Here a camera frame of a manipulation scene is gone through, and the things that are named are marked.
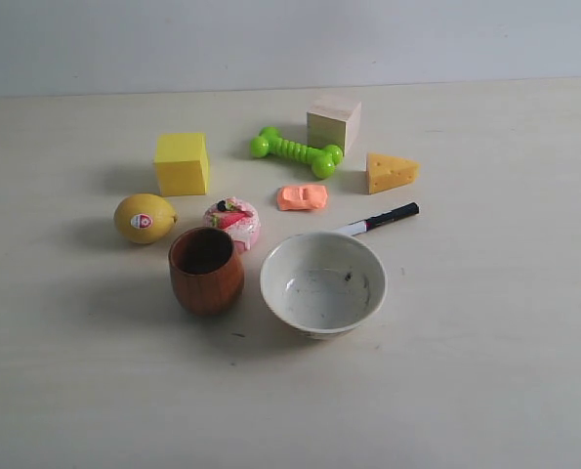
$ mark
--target wooden block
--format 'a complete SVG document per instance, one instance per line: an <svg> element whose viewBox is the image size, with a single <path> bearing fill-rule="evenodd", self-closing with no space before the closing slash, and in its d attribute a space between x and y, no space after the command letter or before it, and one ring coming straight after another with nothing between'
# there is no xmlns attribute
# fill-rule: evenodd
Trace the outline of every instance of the wooden block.
<svg viewBox="0 0 581 469"><path fill-rule="evenodd" d="M155 176L164 197L203 195L208 191L210 166L205 134L163 134L158 138Z"/></svg>
<svg viewBox="0 0 581 469"><path fill-rule="evenodd" d="M366 155L368 193L387 191L411 184L418 177L420 164L411 159L379 153Z"/></svg>
<svg viewBox="0 0 581 469"><path fill-rule="evenodd" d="M359 134L361 102L338 96L318 98L308 110L308 145L337 145L344 154Z"/></svg>

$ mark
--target orange toy car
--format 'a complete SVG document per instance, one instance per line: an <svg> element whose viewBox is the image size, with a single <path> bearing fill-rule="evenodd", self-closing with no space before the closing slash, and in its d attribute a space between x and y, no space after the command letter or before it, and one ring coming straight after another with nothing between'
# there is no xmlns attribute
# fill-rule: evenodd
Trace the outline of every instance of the orange toy car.
<svg viewBox="0 0 581 469"><path fill-rule="evenodd" d="M327 188L320 184L284 186L277 193L279 210L314 210L327 205Z"/></svg>

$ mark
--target table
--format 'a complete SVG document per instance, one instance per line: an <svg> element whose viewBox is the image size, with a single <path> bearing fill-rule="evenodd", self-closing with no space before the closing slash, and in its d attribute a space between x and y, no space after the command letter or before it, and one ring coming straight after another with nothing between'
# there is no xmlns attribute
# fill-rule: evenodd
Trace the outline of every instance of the table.
<svg viewBox="0 0 581 469"><path fill-rule="evenodd" d="M362 100L359 140L326 209L278 211L310 168L248 141L304 141L323 91ZM113 210L156 192L168 132L207 134L210 190L128 245ZM418 180L366 194L367 151L421 162ZM262 239L234 311L195 319L167 250L231 195ZM361 328L311 341L267 310L273 246L410 201L360 236L390 284ZM581 78L0 99L0 468L103 467L581 468Z"/></svg>

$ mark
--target brown cup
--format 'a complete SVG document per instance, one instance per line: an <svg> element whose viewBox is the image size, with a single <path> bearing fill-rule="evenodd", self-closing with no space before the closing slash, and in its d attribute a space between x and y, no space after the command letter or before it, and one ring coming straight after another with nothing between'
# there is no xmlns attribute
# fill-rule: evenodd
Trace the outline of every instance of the brown cup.
<svg viewBox="0 0 581 469"><path fill-rule="evenodd" d="M187 311L222 313L244 287L244 268L233 240L223 230L200 227L181 234L169 250L173 292Z"/></svg>

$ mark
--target white wall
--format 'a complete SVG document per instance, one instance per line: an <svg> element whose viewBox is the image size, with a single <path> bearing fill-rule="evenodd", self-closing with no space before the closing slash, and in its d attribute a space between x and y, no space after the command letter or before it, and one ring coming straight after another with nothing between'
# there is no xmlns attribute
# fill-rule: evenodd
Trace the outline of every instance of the white wall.
<svg viewBox="0 0 581 469"><path fill-rule="evenodd" d="M581 0L0 0L0 96L567 75Z"/></svg>

